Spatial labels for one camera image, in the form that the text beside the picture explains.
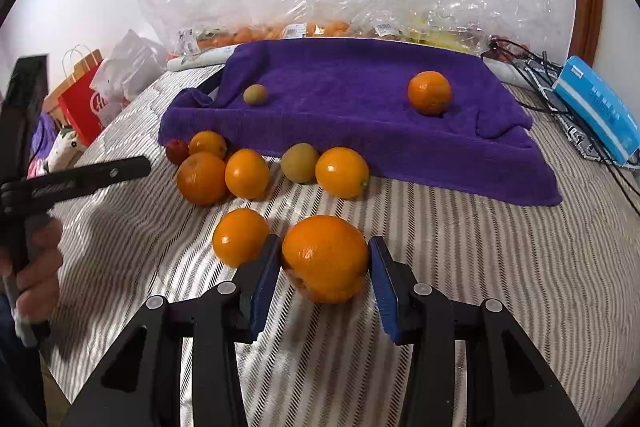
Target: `small red apple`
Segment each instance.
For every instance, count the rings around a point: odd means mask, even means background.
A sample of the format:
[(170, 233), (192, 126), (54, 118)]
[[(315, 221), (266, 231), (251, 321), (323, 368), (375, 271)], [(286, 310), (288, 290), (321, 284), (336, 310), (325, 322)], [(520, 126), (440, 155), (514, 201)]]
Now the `small red apple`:
[(184, 140), (173, 139), (164, 148), (164, 153), (169, 161), (180, 166), (189, 157), (189, 144)]

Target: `round metal bolt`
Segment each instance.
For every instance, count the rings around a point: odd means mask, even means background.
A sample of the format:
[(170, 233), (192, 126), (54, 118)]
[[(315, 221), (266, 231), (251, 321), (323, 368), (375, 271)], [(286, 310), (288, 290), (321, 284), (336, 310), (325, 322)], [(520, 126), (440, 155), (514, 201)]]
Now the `round metal bolt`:
[(236, 285), (231, 281), (221, 282), (218, 285), (218, 293), (220, 295), (229, 295), (229, 293), (233, 293), (234, 291), (236, 291)]
[(433, 288), (428, 285), (426, 282), (418, 282), (414, 284), (414, 292), (418, 295), (431, 295)]
[(502, 303), (497, 299), (489, 299), (484, 305), (491, 312), (498, 313), (502, 311)]
[(149, 297), (146, 300), (146, 307), (149, 308), (150, 310), (155, 310), (155, 309), (158, 309), (160, 306), (162, 306), (163, 302), (164, 302), (164, 299), (162, 299), (161, 296), (154, 295), (152, 297)]

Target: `striped fabric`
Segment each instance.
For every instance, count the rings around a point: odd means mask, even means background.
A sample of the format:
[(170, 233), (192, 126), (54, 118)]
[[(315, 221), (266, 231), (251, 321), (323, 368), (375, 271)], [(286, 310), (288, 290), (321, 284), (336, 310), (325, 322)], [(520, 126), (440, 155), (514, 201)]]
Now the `striped fabric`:
[[(69, 201), (61, 302), (47, 346), (50, 369), (73, 400), (148, 296), (201, 295), (228, 280), (210, 248), (220, 217), (240, 206), (281, 236), (306, 216), (334, 214), (366, 238), (380, 234), (418, 280), (451, 299), (504, 302), (558, 375), (588, 426), (603, 426), (640, 376), (640, 218), (603, 166), (584, 161), (547, 115), (532, 136), (554, 168), (564, 202), (513, 206), (453, 190), (373, 178), (358, 201), (286, 180), (278, 160), (269, 198), (211, 209), (186, 203), (157, 145), (159, 120), (183, 87), (218, 66), (167, 73), (84, 154), (82, 163), (145, 154), (145, 180)], [(513, 88), (525, 102), (529, 93)], [(457, 346), (456, 415), (464, 425), (465, 357)], [(340, 306), (305, 301), (281, 273), (264, 332), (237, 345), (248, 421), (257, 426), (395, 426), (411, 360), (382, 331), (370, 287)], [(191, 420), (191, 343), (182, 351), (183, 425)]]

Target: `kiwi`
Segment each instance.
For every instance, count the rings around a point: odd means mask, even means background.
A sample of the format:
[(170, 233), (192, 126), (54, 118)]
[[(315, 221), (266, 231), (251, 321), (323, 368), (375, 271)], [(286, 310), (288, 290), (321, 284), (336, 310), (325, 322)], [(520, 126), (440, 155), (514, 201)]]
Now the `kiwi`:
[(249, 105), (262, 105), (267, 101), (267, 89), (261, 84), (254, 84), (253, 86), (249, 86), (244, 90), (244, 94), (242, 98)]
[(282, 155), (283, 174), (294, 183), (309, 183), (316, 177), (318, 153), (308, 143), (298, 143)]

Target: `brown wooden trim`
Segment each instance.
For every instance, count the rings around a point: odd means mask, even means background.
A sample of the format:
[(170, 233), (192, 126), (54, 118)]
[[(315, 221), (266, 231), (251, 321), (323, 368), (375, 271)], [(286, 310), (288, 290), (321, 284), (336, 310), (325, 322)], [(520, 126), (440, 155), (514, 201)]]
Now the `brown wooden trim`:
[(569, 56), (578, 55), (588, 65), (593, 60), (600, 37), (602, 0), (575, 0), (574, 31), (569, 45)]

